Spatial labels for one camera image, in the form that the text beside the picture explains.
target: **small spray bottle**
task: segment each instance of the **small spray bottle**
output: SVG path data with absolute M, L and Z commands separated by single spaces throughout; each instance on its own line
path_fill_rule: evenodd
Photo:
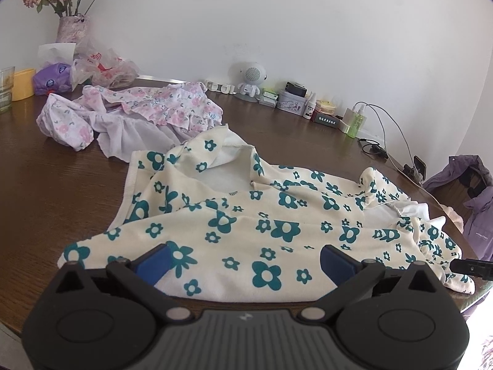
M 361 124 L 363 123 L 363 120 L 365 119 L 365 117 L 363 116 L 363 112 L 365 111 L 365 107 L 366 107 L 365 105 L 361 105 L 361 107 L 359 107 L 359 111 L 354 114 L 354 118 L 351 122 L 351 125 L 349 126 L 348 133 L 347 133 L 347 135 L 350 138 L 355 138 L 356 135 L 358 134 L 359 127 L 361 126 Z

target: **leaf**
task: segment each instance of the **leaf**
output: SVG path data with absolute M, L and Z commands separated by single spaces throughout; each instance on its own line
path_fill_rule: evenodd
M 61 14 L 63 12 L 65 12 L 65 7 L 63 6 L 62 2 L 60 0 L 58 0 L 57 4 L 55 6 L 55 13 Z

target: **plastic bag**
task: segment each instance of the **plastic bag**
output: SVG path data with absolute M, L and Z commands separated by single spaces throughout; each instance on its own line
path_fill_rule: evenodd
M 77 45 L 76 53 L 78 58 L 73 61 L 71 70 L 73 88 L 89 78 L 94 86 L 124 88 L 139 76 L 139 67 L 121 58 L 113 49 L 96 48 L 87 40 Z

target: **wooden table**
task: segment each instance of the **wooden table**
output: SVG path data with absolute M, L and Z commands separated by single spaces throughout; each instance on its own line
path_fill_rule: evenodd
M 137 80 L 136 86 L 162 86 Z M 69 98 L 80 95 L 74 92 Z M 442 216 L 440 206 L 398 173 L 388 162 L 362 153 L 357 140 L 337 129 L 294 114 L 244 102 L 233 96 L 209 93 L 224 110 L 223 123 L 272 164 L 317 169 L 354 181 L 374 166 L 407 192 L 426 202 L 431 217 Z M 14 102 L 0 114 L 0 321 L 20 333 L 36 299 L 57 271 L 64 247 L 106 230 L 123 196 L 128 165 L 106 158 L 94 141 L 80 152 L 45 137 L 36 125 L 46 97 Z M 476 258 L 454 224 L 444 231 L 462 248 L 464 257 Z M 477 292 L 451 291 L 461 309 L 479 299 L 491 283 L 475 279 Z M 297 312 L 302 303 L 227 304 L 180 299 L 195 313 L 203 308 L 288 307 Z

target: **black box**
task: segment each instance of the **black box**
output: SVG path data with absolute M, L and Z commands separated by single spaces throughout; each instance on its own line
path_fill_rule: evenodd
M 319 124 L 327 125 L 332 128 L 337 128 L 339 126 L 340 119 L 332 115 L 322 114 L 321 112 L 314 111 L 312 121 L 318 122 Z

